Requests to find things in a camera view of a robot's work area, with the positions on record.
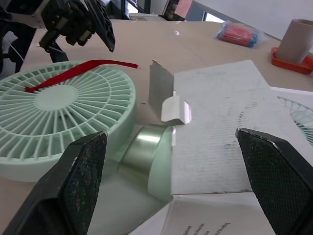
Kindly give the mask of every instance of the table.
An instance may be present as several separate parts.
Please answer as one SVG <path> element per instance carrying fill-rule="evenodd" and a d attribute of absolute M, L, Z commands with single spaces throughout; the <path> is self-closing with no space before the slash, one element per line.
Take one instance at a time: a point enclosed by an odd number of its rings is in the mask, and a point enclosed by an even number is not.
<path fill-rule="evenodd" d="M 273 66 L 270 49 L 279 42 L 273 38 L 256 48 L 242 47 L 215 39 L 222 24 L 212 22 L 143 22 L 113 20 L 115 51 L 109 52 L 100 38 L 93 36 L 84 47 L 59 46 L 70 60 L 111 59 L 139 64 L 139 69 L 121 67 L 133 80 L 137 93 L 137 123 L 160 124 L 148 105 L 149 66 L 157 60 L 171 73 L 250 59 L 270 86 L 313 91 L 313 78 Z M 45 33 L 38 30 L 22 70 L 51 63 L 38 42 Z M 0 233 L 12 219 L 34 183 L 0 178 Z"/>

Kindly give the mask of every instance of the white cardboard box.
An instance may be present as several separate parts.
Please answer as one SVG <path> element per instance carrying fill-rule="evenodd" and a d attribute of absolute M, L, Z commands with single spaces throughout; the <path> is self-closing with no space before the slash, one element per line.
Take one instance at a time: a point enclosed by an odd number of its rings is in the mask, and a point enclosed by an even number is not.
<path fill-rule="evenodd" d="M 287 140 L 313 165 L 313 148 L 252 61 L 171 75 L 151 65 L 149 103 L 181 96 L 192 120 L 177 125 L 173 146 L 173 200 L 131 235 L 273 235 L 251 192 L 235 131 L 244 127 Z"/>

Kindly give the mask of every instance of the fan grille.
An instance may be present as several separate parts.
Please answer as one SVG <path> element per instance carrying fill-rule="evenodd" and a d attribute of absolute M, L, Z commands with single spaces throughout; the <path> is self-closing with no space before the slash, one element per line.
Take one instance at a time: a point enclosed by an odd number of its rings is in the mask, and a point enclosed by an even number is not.
<path fill-rule="evenodd" d="M 131 79 L 101 65 L 34 94 L 41 84 L 81 62 L 60 62 L 20 72 L 0 83 L 0 160 L 43 160 L 64 152 L 82 136 L 115 131 L 135 104 Z"/>
<path fill-rule="evenodd" d="M 300 128 L 308 142 L 313 146 L 313 109 L 280 96 L 278 96 L 278 99 L 284 104 L 285 108 L 289 109 L 290 116 L 294 123 Z"/>

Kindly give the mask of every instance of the mint green fan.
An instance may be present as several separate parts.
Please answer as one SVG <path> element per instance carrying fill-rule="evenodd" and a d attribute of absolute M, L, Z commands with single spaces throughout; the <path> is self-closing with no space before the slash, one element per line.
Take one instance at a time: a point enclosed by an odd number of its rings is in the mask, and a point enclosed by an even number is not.
<path fill-rule="evenodd" d="M 55 63 L 0 81 L 0 175 L 37 181 L 71 142 L 98 131 L 108 133 L 108 156 L 124 143 L 134 125 L 135 87 L 116 67 L 101 65 L 24 92 L 80 63 Z"/>
<path fill-rule="evenodd" d="M 294 123 L 300 128 L 308 142 L 313 146 L 313 109 L 280 96 L 278 96 L 278 99 L 284 104 L 285 108 L 289 109 L 290 116 Z"/>

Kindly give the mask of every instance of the red object in bag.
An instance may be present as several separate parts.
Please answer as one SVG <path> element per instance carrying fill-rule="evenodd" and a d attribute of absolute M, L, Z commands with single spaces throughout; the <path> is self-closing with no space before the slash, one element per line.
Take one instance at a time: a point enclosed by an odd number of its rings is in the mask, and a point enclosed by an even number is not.
<path fill-rule="evenodd" d="M 216 37 L 222 41 L 245 47 L 254 47 L 256 44 L 267 39 L 265 34 L 257 29 L 230 21 L 226 21 L 223 24 Z"/>

